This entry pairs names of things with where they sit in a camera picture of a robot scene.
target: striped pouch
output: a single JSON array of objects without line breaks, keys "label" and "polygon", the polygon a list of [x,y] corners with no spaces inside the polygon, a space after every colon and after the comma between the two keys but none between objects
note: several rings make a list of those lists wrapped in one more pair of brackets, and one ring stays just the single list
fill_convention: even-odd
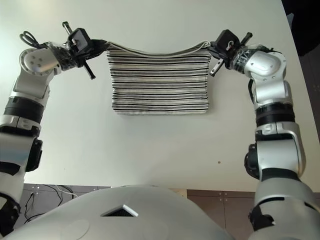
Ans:
[{"label": "striped pouch", "polygon": [[151,54],[111,42],[107,59],[113,110],[123,115],[205,113],[209,45],[204,41],[175,53]]}]

